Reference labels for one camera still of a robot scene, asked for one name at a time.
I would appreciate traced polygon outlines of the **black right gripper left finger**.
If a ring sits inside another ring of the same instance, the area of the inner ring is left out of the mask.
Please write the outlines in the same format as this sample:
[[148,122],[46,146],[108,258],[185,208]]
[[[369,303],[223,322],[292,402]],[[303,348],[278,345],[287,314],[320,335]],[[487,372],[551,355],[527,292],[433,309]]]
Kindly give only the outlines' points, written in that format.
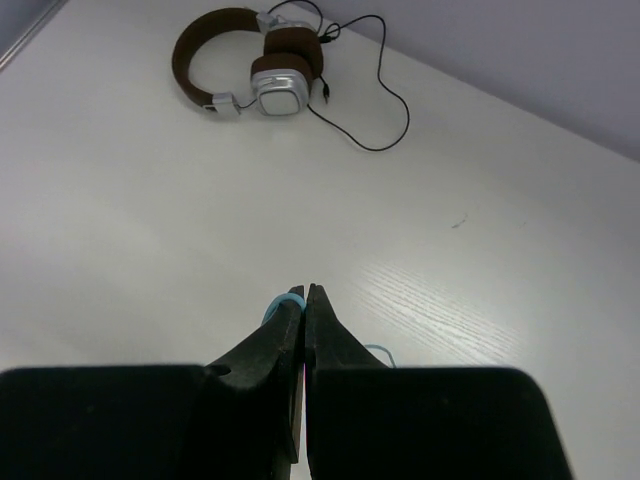
[[1,375],[5,479],[285,479],[299,459],[304,290],[207,365]]

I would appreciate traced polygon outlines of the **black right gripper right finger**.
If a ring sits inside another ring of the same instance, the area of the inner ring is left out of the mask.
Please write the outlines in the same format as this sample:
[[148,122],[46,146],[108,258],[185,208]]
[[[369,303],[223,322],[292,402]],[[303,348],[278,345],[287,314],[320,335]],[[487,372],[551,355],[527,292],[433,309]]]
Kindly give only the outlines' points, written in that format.
[[545,395],[507,367],[389,367],[338,320],[305,309],[306,441],[315,479],[566,479]]

